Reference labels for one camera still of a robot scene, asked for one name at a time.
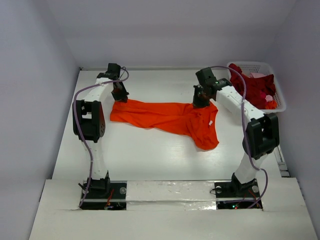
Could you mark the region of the orange t shirt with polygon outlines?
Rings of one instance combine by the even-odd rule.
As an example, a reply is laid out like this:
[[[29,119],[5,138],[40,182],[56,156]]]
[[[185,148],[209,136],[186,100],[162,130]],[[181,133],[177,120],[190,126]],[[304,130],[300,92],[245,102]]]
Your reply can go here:
[[[218,108],[213,103],[195,108],[191,103],[152,103],[129,99],[127,102],[115,102],[109,118],[112,122],[190,137],[198,148],[208,151],[219,144],[215,126],[217,114]]]

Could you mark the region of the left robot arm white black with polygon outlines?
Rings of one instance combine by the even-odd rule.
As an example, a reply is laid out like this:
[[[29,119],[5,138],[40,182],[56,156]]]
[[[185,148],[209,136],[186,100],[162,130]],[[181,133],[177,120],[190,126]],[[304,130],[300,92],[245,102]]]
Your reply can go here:
[[[107,71],[99,73],[93,85],[75,93],[72,103],[73,132],[89,156],[89,176],[87,182],[80,186],[85,193],[95,193],[101,198],[111,191],[102,150],[102,137],[106,131],[103,102],[108,94],[115,102],[127,102],[129,93],[124,81],[128,78],[126,67],[109,63]]]

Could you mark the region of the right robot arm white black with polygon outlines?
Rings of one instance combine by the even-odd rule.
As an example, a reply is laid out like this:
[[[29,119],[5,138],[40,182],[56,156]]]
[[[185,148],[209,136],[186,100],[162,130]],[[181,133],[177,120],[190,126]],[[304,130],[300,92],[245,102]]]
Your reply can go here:
[[[243,198],[258,186],[256,175],[262,162],[280,143],[278,117],[253,106],[229,80],[217,79],[210,67],[197,71],[195,75],[198,85],[194,86],[194,107],[207,107],[210,100],[214,100],[234,116],[241,117],[243,158],[231,180],[215,182],[214,190],[218,198]]]

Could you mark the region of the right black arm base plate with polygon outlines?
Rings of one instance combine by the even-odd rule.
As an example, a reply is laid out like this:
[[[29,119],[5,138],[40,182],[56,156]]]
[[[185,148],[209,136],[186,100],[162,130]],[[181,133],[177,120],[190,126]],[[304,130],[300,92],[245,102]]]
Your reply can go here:
[[[262,201],[259,200],[260,191],[257,181],[253,184],[246,186],[239,191],[232,189],[230,181],[218,181],[214,183],[213,189],[210,191],[215,195],[216,208],[218,210],[242,210],[242,209],[262,209]]]

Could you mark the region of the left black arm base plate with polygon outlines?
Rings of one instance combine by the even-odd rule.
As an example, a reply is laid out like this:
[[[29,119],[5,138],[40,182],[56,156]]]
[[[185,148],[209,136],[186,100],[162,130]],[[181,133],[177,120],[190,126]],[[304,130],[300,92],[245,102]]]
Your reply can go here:
[[[80,208],[82,210],[126,210],[126,193],[126,181],[112,181],[110,183],[109,193],[104,193],[101,190],[87,193],[85,200],[80,206]]]

